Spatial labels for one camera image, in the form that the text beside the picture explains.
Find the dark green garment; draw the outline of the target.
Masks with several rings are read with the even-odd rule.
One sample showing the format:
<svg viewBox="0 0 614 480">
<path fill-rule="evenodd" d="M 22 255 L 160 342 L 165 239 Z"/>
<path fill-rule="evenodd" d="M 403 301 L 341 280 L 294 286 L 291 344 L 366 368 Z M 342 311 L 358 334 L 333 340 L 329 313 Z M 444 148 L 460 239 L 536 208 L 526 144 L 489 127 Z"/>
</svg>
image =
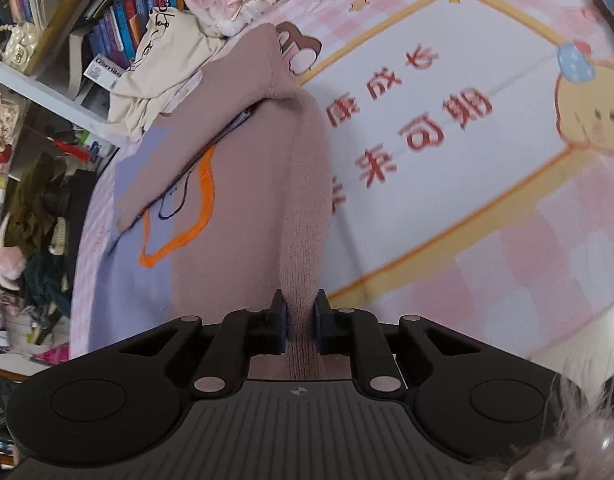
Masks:
<svg viewBox="0 0 614 480">
<path fill-rule="evenodd" d="M 72 313 L 72 289 L 66 259 L 48 250 L 36 252 L 27 262 L 20 278 L 20 293 L 26 307 L 49 307 L 54 304 L 61 315 Z"/>
</svg>

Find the pink checkered desk mat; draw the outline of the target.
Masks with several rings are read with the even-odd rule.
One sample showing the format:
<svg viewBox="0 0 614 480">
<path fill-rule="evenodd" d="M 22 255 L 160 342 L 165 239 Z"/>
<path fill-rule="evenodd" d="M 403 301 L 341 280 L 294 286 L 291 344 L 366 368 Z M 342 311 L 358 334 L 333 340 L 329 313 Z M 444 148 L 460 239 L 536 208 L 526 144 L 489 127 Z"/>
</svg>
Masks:
<svg viewBox="0 0 614 480">
<path fill-rule="evenodd" d="M 531 354 L 614 305 L 614 38 L 592 0 L 288 0 L 211 61 L 262 24 L 323 114 L 333 306 Z M 72 356 L 142 140 L 92 197 Z"/>
</svg>

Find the white wrist watch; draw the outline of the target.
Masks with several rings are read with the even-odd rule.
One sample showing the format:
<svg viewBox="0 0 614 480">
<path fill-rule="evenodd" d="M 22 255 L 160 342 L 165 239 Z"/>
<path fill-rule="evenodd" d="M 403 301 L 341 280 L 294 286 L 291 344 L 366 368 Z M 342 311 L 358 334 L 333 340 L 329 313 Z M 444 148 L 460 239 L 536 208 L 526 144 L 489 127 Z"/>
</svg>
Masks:
<svg viewBox="0 0 614 480">
<path fill-rule="evenodd" d="M 49 244 L 49 253 L 61 257 L 66 255 L 68 246 L 68 227 L 65 217 L 58 217 Z"/>
</svg>

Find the red tassel ornament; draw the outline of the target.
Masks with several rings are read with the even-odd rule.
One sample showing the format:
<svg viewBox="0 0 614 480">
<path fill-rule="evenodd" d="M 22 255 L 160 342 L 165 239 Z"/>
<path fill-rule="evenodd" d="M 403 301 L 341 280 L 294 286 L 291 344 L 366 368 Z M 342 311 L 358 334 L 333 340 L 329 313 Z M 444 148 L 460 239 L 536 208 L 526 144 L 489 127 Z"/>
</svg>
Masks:
<svg viewBox="0 0 614 480">
<path fill-rule="evenodd" d="M 54 138 L 52 138 L 52 136 L 48 136 L 47 134 L 42 133 L 41 131 L 35 128 L 31 128 L 29 126 L 24 126 L 24 129 L 32 133 L 38 134 L 39 136 L 43 136 L 46 140 L 49 140 L 56 148 L 59 148 L 63 153 L 75 157 L 75 159 L 78 159 L 80 162 L 84 162 L 86 164 L 87 162 L 90 162 L 92 160 L 92 155 L 88 151 L 84 150 L 83 148 L 80 148 L 77 145 L 72 145 L 63 141 L 55 140 Z"/>
</svg>

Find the pink fluffy garment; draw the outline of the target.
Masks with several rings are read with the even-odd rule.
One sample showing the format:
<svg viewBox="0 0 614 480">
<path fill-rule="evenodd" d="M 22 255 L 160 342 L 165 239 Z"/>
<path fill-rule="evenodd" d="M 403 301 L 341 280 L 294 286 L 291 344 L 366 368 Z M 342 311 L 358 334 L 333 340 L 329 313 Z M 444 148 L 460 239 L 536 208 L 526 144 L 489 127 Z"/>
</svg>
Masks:
<svg viewBox="0 0 614 480">
<path fill-rule="evenodd" d="M 18 280 L 26 269 L 27 260 L 17 246 L 4 245 L 9 221 L 10 215 L 7 214 L 0 225 L 0 285 L 12 292 L 17 292 L 19 290 Z"/>
</svg>

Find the olive brown garment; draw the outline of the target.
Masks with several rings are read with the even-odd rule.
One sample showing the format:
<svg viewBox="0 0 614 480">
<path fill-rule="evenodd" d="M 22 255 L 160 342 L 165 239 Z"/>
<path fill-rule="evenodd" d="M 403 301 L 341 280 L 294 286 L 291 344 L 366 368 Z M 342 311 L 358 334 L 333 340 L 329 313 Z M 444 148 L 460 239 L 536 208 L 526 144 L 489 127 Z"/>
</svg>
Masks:
<svg viewBox="0 0 614 480">
<path fill-rule="evenodd" d="M 40 252 L 58 217 L 68 209 L 70 191 L 65 165 L 42 153 L 18 182 L 5 230 L 4 246 L 17 247 L 29 261 Z"/>
</svg>

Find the row of colourful books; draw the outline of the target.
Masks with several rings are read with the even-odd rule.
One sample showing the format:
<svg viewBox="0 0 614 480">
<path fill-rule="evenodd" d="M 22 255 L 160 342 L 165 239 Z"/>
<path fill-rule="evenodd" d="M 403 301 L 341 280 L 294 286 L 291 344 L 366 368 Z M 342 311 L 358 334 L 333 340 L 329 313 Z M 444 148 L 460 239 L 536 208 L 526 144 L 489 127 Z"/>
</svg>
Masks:
<svg viewBox="0 0 614 480">
<path fill-rule="evenodd" d="M 136 59 L 150 14 L 165 8 L 183 10 L 185 4 L 183 0 L 92 0 L 84 19 L 93 24 L 93 53 L 122 68 L 129 67 Z"/>
</svg>

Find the cream printed t-shirt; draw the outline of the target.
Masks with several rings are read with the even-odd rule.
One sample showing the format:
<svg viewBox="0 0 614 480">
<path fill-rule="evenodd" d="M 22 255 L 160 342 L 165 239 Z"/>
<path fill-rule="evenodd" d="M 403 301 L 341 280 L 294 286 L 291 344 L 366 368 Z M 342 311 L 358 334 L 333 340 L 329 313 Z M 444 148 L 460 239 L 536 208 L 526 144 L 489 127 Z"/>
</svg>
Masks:
<svg viewBox="0 0 614 480">
<path fill-rule="evenodd" d="M 105 131 L 139 141 L 223 45 L 223 39 L 204 34 L 193 14 L 171 6 L 153 9 L 136 58 L 109 92 Z"/>
</svg>

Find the purple and brown knit sweater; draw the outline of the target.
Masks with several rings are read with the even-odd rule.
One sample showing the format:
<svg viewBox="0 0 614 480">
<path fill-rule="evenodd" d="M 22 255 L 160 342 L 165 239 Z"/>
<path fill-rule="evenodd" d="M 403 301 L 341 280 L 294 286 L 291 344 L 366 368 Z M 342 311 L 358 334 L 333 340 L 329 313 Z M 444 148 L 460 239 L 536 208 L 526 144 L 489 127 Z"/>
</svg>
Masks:
<svg viewBox="0 0 614 480">
<path fill-rule="evenodd" d="M 116 165 L 112 232 L 92 300 L 98 350 L 174 318 L 221 322 L 281 294 L 287 346 L 259 378 L 319 379 L 310 337 L 332 215 L 323 114 L 262 24 L 202 67 L 200 83 Z"/>
</svg>

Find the white box with barcode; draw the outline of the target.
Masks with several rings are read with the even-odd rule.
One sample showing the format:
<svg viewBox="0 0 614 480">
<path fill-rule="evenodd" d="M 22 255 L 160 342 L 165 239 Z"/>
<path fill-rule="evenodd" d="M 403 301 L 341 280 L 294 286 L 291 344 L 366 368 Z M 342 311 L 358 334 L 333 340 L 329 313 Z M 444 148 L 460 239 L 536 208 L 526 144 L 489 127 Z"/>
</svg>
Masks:
<svg viewBox="0 0 614 480">
<path fill-rule="evenodd" d="M 107 91 L 113 91 L 124 69 L 106 56 L 97 54 L 83 73 L 83 76 Z"/>
</svg>

